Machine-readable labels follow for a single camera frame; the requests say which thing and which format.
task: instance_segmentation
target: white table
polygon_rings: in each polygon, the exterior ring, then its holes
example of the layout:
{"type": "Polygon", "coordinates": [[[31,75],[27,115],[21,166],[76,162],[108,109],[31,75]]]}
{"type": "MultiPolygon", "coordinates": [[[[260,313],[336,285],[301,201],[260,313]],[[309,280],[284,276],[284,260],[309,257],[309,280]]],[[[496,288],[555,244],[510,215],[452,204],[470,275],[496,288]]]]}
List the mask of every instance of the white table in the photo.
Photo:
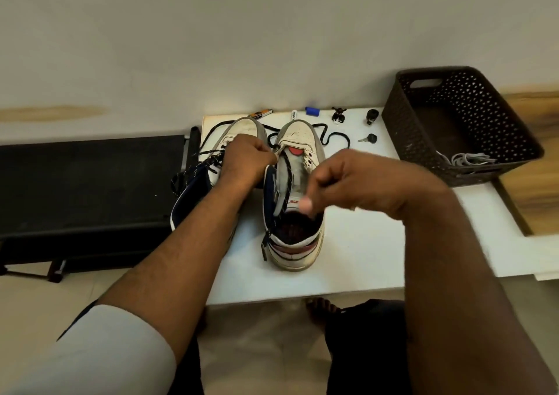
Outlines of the white table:
{"type": "MultiPolygon", "coordinates": [[[[332,110],[321,111],[319,117],[299,111],[297,118],[312,124],[327,123],[327,135],[331,131],[346,133],[352,148],[398,158],[382,118],[379,117],[371,126],[365,124],[368,110],[347,110],[344,113],[345,123],[338,125],[331,120],[332,110]],[[357,143],[369,133],[378,136],[376,144],[357,143]]],[[[217,123],[241,116],[204,117],[202,140],[217,123]]],[[[264,117],[262,123],[281,128],[290,119],[290,112],[275,112],[264,117]]],[[[215,130],[204,149],[211,149],[226,128],[223,126],[215,130]]],[[[344,147],[345,139],[332,136],[324,150],[326,156],[331,156],[344,147]]],[[[559,235],[523,236],[491,184],[455,190],[497,276],[554,276],[559,271],[559,235]]],[[[233,243],[217,273],[208,304],[307,297],[404,285],[404,227],[400,222],[381,213],[336,207],[326,209],[325,221],[324,244],[316,263],[303,272],[281,271],[271,261],[265,262],[262,258],[262,191],[254,190],[241,211],[233,243]]]]}

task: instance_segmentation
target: high-top sneaker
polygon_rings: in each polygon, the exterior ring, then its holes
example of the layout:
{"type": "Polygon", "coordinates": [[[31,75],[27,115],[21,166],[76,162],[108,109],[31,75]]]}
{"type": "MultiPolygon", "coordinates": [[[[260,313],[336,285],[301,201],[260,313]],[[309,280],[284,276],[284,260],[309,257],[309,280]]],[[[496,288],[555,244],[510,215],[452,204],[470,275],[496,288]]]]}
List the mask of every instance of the high-top sneaker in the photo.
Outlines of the high-top sneaker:
{"type": "Polygon", "coordinates": [[[251,117],[242,117],[232,123],[223,132],[215,146],[210,151],[200,154],[209,154],[202,162],[193,165],[184,173],[180,173],[172,180],[173,191],[178,196],[171,211],[171,229],[175,230],[200,202],[210,189],[217,183],[221,173],[221,166],[225,148],[238,134],[250,134],[267,142],[264,126],[251,117]]]}
{"type": "Polygon", "coordinates": [[[302,271],[318,257],[324,239],[324,214],[311,219],[299,212],[309,175],[325,159],[324,148],[311,124],[294,120],[276,137],[276,165],[264,175],[264,259],[280,268],[302,271]]]}

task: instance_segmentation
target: white sleeve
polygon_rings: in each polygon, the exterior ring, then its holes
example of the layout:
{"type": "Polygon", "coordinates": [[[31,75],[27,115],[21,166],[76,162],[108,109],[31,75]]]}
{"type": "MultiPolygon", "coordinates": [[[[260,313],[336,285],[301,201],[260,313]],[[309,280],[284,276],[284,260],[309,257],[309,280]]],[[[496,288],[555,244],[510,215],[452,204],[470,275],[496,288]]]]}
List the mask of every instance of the white sleeve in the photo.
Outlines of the white sleeve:
{"type": "Polygon", "coordinates": [[[177,368],[157,330],[123,309],[93,307],[6,395],[167,394],[177,368]]]}

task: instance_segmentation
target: black plastic basket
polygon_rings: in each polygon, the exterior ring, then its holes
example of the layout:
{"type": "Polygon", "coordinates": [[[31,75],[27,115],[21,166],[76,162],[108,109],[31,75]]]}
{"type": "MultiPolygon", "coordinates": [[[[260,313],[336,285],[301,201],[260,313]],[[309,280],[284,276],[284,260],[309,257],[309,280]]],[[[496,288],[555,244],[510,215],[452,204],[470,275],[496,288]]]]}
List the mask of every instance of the black plastic basket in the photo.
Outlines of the black plastic basket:
{"type": "Polygon", "coordinates": [[[484,183],[543,156],[543,148],[483,74],[470,66],[408,69],[396,74],[382,111],[404,161],[423,165],[449,186],[484,183]],[[457,153],[496,159],[449,165],[457,153]]]}

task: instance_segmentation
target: wall stain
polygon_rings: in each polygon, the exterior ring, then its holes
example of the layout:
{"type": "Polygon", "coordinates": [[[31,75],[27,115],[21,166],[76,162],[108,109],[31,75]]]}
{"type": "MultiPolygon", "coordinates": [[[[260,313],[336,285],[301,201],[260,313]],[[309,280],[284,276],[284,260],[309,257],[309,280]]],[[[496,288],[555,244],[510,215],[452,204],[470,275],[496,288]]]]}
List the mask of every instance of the wall stain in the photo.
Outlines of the wall stain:
{"type": "Polygon", "coordinates": [[[107,113],[100,106],[58,105],[0,109],[0,123],[29,123],[33,121],[62,121],[87,118],[107,113]]]}

